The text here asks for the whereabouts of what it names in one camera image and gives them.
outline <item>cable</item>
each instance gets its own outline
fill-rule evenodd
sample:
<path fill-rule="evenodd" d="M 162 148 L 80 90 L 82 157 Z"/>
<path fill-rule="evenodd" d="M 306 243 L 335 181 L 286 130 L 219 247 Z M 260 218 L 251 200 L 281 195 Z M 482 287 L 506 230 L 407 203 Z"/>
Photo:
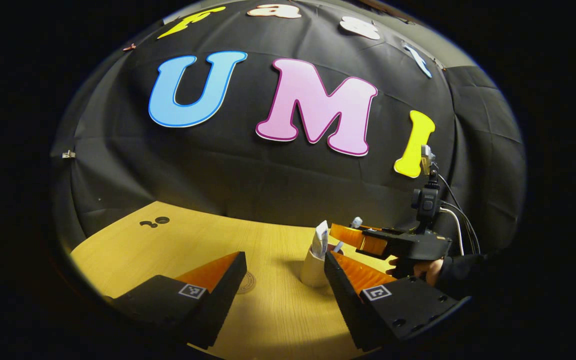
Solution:
<path fill-rule="evenodd" d="M 463 223 L 466 226 L 466 234 L 468 234 L 468 243 L 470 244 L 470 251 L 474 254 L 476 249 L 475 244 L 473 242 L 473 231 L 471 231 L 471 227 L 468 226 L 468 223 L 465 220 L 463 221 Z"/>
<path fill-rule="evenodd" d="M 457 223 L 457 235 L 459 237 L 459 251 L 461 252 L 461 256 L 464 256 L 464 242 L 462 242 L 462 227 L 459 224 L 459 219 L 457 218 L 457 215 L 455 215 L 454 212 L 446 209 L 445 207 L 439 207 L 439 212 L 448 213 L 448 214 L 452 215 L 455 223 Z"/>
<path fill-rule="evenodd" d="M 452 196 L 452 200 L 454 200 L 454 203 L 457 204 L 457 209 L 461 210 L 462 206 L 459 205 L 459 202 L 457 201 L 457 198 L 455 197 L 453 190 L 450 189 L 450 185 L 448 185 L 448 182 L 446 181 L 446 179 L 442 176 L 442 174 L 439 173 L 439 171 L 437 171 L 437 176 L 441 179 L 441 181 L 444 184 L 446 184 L 446 188 L 448 188 L 448 191 L 450 192 L 450 196 Z"/>
<path fill-rule="evenodd" d="M 466 227 L 468 227 L 468 228 L 470 228 L 470 230 L 472 230 L 472 234 L 473 234 L 474 237 L 475 237 L 475 243 L 477 244 L 477 250 L 476 250 L 476 252 L 475 252 L 475 249 L 473 248 L 473 253 L 481 254 L 481 253 L 482 253 L 482 248 L 480 247 L 480 240 L 478 239 L 477 233 L 475 232 L 475 229 L 473 228 L 473 224 L 471 223 L 470 219 L 468 219 L 468 216 L 466 216 L 466 214 L 464 214 L 464 212 L 463 212 L 461 209 L 458 209 L 455 205 L 453 205 L 453 204 L 450 203 L 450 202 L 446 202 L 446 201 L 443 201 L 443 200 L 442 200 L 442 201 L 441 201 L 441 204 L 442 204 L 442 205 L 448 205 L 448 207 L 454 208 L 455 210 L 457 210 L 457 211 L 461 214 L 461 216 L 463 216 L 464 221 L 465 221 L 465 223 L 466 223 Z"/>

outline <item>letter m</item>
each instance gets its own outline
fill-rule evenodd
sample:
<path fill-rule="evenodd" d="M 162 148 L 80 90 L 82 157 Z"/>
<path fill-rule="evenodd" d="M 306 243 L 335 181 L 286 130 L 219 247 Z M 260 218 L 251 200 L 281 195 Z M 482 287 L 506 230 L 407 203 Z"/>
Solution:
<path fill-rule="evenodd" d="M 370 105 L 377 88 L 358 77 L 348 77 L 328 95 L 313 64 L 295 59 L 276 59 L 279 82 L 270 114 L 256 125 L 256 134 L 272 141 L 293 141 L 299 131 L 293 125 L 295 105 L 299 106 L 306 138 L 315 144 L 339 116 L 327 144 L 339 153 L 363 157 L 368 153 L 366 130 Z"/>

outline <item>table surface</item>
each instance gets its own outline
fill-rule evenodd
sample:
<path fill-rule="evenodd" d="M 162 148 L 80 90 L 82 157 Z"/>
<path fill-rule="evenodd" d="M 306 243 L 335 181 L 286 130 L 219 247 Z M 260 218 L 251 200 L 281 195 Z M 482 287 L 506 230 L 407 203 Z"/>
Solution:
<path fill-rule="evenodd" d="M 170 221 L 154 228 L 139 224 L 158 217 Z M 199 350 L 247 360 L 361 356 L 365 352 L 355 347 L 330 286 L 314 289 L 299 280 L 313 235 L 314 226 L 247 221 L 153 202 L 90 236 L 71 257 L 92 287 L 116 298 L 152 276 L 176 278 L 245 251 L 256 286 L 235 296 L 214 346 Z M 390 259 L 356 253 L 348 244 L 342 249 L 379 271 L 391 268 Z"/>

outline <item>light blue letter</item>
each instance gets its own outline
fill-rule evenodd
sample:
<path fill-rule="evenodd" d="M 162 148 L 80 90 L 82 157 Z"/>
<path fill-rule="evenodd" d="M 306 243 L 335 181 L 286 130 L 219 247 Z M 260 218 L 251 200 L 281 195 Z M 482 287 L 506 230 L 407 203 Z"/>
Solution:
<path fill-rule="evenodd" d="M 194 104 L 181 105 L 175 101 L 175 93 L 184 70 L 197 61 L 192 55 L 170 59 L 158 68 L 159 76 L 150 94 L 148 112 L 155 123 L 171 128 L 187 128 L 210 119 L 226 96 L 235 64 L 246 60 L 246 52 L 220 51 L 208 55 L 212 64 L 203 93 Z"/>
<path fill-rule="evenodd" d="M 419 69 L 421 69 L 428 78 L 432 78 L 432 74 L 430 74 L 430 71 L 426 68 L 426 60 L 421 58 L 417 50 L 414 50 L 414 48 L 410 47 L 407 43 L 404 43 L 404 49 L 408 50 L 412 54 L 414 62 L 419 66 Z"/>

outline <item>black backdrop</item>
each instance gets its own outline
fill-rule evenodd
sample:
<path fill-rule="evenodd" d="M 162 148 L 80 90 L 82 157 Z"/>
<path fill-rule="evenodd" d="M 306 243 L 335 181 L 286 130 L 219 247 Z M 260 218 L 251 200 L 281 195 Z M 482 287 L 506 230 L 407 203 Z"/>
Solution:
<path fill-rule="evenodd" d="M 183 32 L 156 39 L 178 20 L 109 50 L 66 110 L 50 153 L 57 230 L 68 248 L 155 200 L 271 224 L 316 226 L 324 219 L 347 224 L 359 215 L 374 226 L 413 228 L 412 189 L 426 178 L 393 171 L 410 136 L 411 110 L 434 121 L 428 144 L 477 230 L 482 251 L 508 246 L 523 208 L 526 159 L 512 110 L 486 73 L 477 66 L 441 71 L 421 54 L 432 73 L 427 79 L 393 30 L 381 29 L 378 41 L 349 36 L 338 30 L 338 21 L 351 11 L 310 2 L 299 3 L 298 20 L 246 16 L 265 3 L 233 2 Z M 122 52 L 130 43 L 137 49 Z M 178 103 L 190 104 L 210 71 L 204 59 L 225 50 L 248 57 L 236 66 L 214 116 L 183 129 L 151 121 L 147 101 L 160 64 L 185 55 L 198 58 L 176 94 Z M 303 136 L 278 142 L 256 135 L 256 124 L 273 103 L 279 74 L 271 64 L 279 58 L 315 64 L 329 94 L 350 76 L 378 89 L 370 104 L 366 155 L 344 155 Z M 300 113 L 294 112 L 293 123 L 304 134 Z M 322 139 L 337 124 L 333 121 Z M 66 150 L 77 158 L 62 159 Z M 441 193 L 452 201 L 445 186 Z M 448 216 L 439 216 L 433 229 L 457 237 Z"/>
<path fill-rule="evenodd" d="M 56 119 L 108 50 L 181 6 L 79 1 L 41 12 L 26 4 L 0 6 L 0 357 L 170 354 L 160 344 L 144 346 L 119 319 L 99 312 L 91 292 L 60 265 L 50 217 L 51 164 L 44 155 Z M 491 289 L 491 310 L 482 310 L 483 319 L 498 313 L 497 321 L 455 330 L 463 336 L 459 348 L 574 350 L 567 326 L 576 308 L 573 316 L 565 305 L 576 296 L 566 276 L 576 278 L 576 238 L 570 236 L 576 230 L 576 155 L 570 151 L 576 146 L 576 126 L 570 126 L 576 120 L 576 61 L 563 44 L 576 44 L 576 27 L 566 27 L 576 24 L 570 18 L 576 7 L 551 4 L 551 11 L 567 14 L 562 19 L 546 16 L 541 6 L 512 1 L 493 9 L 453 1 L 397 6 L 472 55 L 532 140 L 526 141 L 525 214 L 506 251 L 510 260 L 494 278 L 503 294 Z"/>

